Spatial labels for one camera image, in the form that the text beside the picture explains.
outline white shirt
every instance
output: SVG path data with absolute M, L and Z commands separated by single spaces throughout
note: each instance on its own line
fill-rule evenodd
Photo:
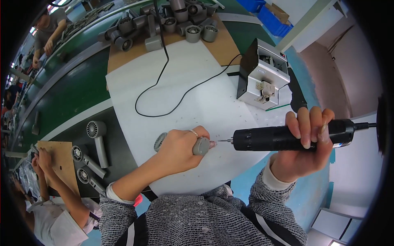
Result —
M 100 207 L 92 199 L 82 198 L 82 203 L 97 217 L 101 217 Z M 34 213 L 34 235 L 45 246 L 79 246 L 89 238 L 86 234 L 98 225 L 96 220 L 89 217 L 81 229 L 61 197 L 46 202 L 37 201 L 28 209 L 28 212 L 31 211 Z

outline ring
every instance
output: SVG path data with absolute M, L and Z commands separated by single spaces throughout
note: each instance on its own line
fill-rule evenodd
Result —
M 194 133 L 194 134 L 197 136 L 197 138 L 199 138 L 197 132 L 195 132 L 194 130 L 189 130 L 189 131 L 191 131 L 192 133 Z

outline power cord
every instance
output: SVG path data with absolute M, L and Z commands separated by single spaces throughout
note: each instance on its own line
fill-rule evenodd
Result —
M 156 16 L 160 16 L 160 15 L 159 15 L 159 10 L 158 10 L 158 7 L 157 7 L 157 0 L 153 0 L 153 4 L 154 4 L 154 10 L 155 10 L 155 12 L 156 12 Z M 219 76 L 220 74 L 222 74 L 224 71 L 226 71 L 226 70 L 229 68 L 229 66 L 230 66 L 231 63 L 235 60 L 235 58 L 237 58 L 238 56 L 241 55 L 241 54 L 236 55 L 236 56 L 230 61 L 230 63 L 227 65 L 227 67 L 226 67 L 223 71 L 221 71 L 220 73 L 218 73 L 217 75 L 212 76 L 212 77 L 210 77 L 209 79 L 207 79 L 207 80 L 205 80 L 205 81 L 203 81 L 203 82 L 201 82 L 201 83 L 199 83 L 199 84 L 193 86 L 192 88 L 188 89 L 188 90 L 185 92 L 185 94 L 183 94 L 183 96 L 182 96 L 181 100 L 179 101 L 179 103 L 178 103 L 178 104 L 173 108 L 173 110 L 171 110 L 170 112 L 168 112 L 168 113 L 166 113 L 166 114 L 163 114 L 163 115 L 144 115 L 144 114 L 141 114 L 141 113 L 138 112 L 138 110 L 137 110 L 137 102 L 138 102 L 138 99 L 139 99 L 139 98 L 142 96 L 142 94 L 144 94 L 147 90 L 149 90 L 150 88 L 155 87 L 155 86 L 159 83 L 160 77 L 162 76 L 162 74 L 163 74 L 163 72 L 164 72 L 164 69 L 165 69 L 165 67 L 167 66 L 168 62 L 170 61 L 170 58 L 168 57 L 167 49 L 165 48 L 165 43 L 164 43 L 163 25 L 162 25 L 162 23 L 161 23 L 160 21 L 159 21 L 159 25 L 160 25 L 160 37 L 161 37 L 161 39 L 162 39 L 162 44 L 163 44 L 163 48 L 164 48 L 165 55 L 166 55 L 166 57 L 167 57 L 167 61 L 166 61 L 165 65 L 164 65 L 164 67 L 163 67 L 163 69 L 162 69 L 162 71 L 161 71 L 159 77 L 157 78 L 156 84 L 154 84 L 154 85 L 148 87 L 146 90 L 144 90 L 144 91 L 137 97 L 136 104 L 135 104 L 135 106 L 134 106 L 135 109 L 136 109 L 137 114 L 139 114 L 139 115 L 141 115 L 141 116 L 145 116 L 145 117 L 151 117 L 151 118 L 166 116 L 166 115 L 169 115 L 169 114 L 171 114 L 172 112 L 174 112 L 174 110 L 177 109 L 177 107 L 180 105 L 180 103 L 182 102 L 183 98 L 185 97 L 185 95 L 186 95 L 189 91 L 193 90 L 194 88 L 196 88 L 196 87 L 199 86 L 199 85 L 202 85 L 203 83 L 207 82 L 208 80 L 211 80 L 211 79 L 213 79 L 214 77 L 217 77 L 217 76 Z

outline gray t-shirt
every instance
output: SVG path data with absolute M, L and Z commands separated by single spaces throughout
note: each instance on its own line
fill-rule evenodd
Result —
M 67 24 L 71 23 L 71 21 L 67 18 L 64 9 L 57 9 L 55 12 L 49 15 L 49 18 L 50 20 L 48 27 L 42 30 L 38 30 L 37 33 L 35 34 L 35 41 L 34 41 L 35 50 L 39 50 L 46 45 L 48 39 L 51 37 L 53 32 L 58 27 L 60 21 L 66 20 Z M 59 35 L 56 38 L 56 40 L 54 40 L 53 46 L 56 45 L 59 38 L 61 38 L 61 35 Z

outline blue plastic bin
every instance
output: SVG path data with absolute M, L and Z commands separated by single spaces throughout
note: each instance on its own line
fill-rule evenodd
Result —
M 267 29 L 274 36 L 284 37 L 293 28 L 292 24 L 290 24 L 290 26 L 282 24 L 279 19 L 265 6 L 261 8 L 257 18 L 267 27 Z
M 264 0 L 237 0 L 247 11 L 252 13 L 260 12 L 266 4 Z

